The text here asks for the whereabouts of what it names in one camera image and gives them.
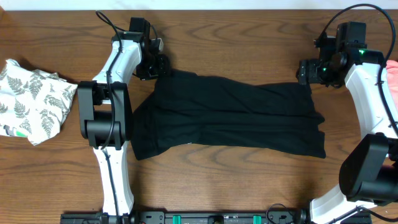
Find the black t-shirt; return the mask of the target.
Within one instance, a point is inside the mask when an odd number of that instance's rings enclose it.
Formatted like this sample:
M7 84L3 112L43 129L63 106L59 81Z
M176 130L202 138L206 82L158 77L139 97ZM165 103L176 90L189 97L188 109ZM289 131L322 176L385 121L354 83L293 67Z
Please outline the black t-shirt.
M184 144L273 149L325 158L324 121L311 88L250 85L174 71L133 113L131 145L139 160Z

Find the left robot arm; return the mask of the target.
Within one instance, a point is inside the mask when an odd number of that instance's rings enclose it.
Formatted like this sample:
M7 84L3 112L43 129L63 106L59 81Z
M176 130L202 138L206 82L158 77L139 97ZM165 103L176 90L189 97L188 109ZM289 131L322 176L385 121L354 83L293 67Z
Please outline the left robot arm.
M131 217L134 195L129 184L127 147L131 141L132 108L128 84L163 72L163 41L149 31L117 30L111 53L91 81L77 88L82 136L98 161L103 188L100 223L122 223Z

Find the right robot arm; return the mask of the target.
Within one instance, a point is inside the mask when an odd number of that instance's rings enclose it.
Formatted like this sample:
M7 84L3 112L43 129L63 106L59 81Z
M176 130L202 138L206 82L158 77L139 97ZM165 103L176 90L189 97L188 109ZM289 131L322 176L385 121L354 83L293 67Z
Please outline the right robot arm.
M388 88L382 52L349 49L301 60L301 84L344 85L354 101L361 141L340 168L338 184L297 212L296 223L396 222L373 211L397 202L397 109Z

